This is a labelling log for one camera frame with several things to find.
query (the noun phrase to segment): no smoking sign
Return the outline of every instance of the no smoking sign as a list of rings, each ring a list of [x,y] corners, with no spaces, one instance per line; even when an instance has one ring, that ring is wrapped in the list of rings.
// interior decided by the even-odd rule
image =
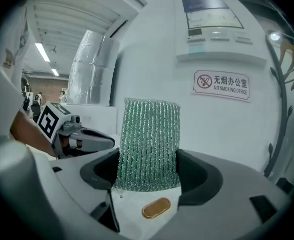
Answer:
[[[202,74],[198,77],[197,84],[200,88],[207,89],[212,85],[212,79],[207,74]]]

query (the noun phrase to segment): thermostat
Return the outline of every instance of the thermostat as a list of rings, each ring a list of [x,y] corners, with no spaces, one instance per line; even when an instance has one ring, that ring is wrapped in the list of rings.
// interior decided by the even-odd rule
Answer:
[[[188,30],[188,41],[205,41],[201,28]]]

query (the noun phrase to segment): silver cylinder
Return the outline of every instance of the silver cylinder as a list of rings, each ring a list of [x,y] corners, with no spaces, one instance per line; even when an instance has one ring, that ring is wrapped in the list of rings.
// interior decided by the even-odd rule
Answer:
[[[109,106],[120,43],[87,30],[73,60],[67,103]]]

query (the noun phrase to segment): black and white marker cube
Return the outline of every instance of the black and white marker cube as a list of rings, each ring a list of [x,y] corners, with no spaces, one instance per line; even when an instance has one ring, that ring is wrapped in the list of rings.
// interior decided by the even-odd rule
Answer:
[[[43,135],[52,144],[57,130],[61,128],[64,122],[70,121],[71,116],[71,112],[59,103],[47,102],[40,115],[37,125]]]

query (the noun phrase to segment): foil insulation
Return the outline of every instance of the foil insulation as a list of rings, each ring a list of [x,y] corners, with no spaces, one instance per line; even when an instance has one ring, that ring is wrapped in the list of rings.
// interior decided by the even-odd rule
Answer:
[[[87,30],[73,60],[67,103],[109,106],[120,43]]]
[[[179,140],[178,104],[125,98],[118,173],[113,187],[150,192],[179,186]]]

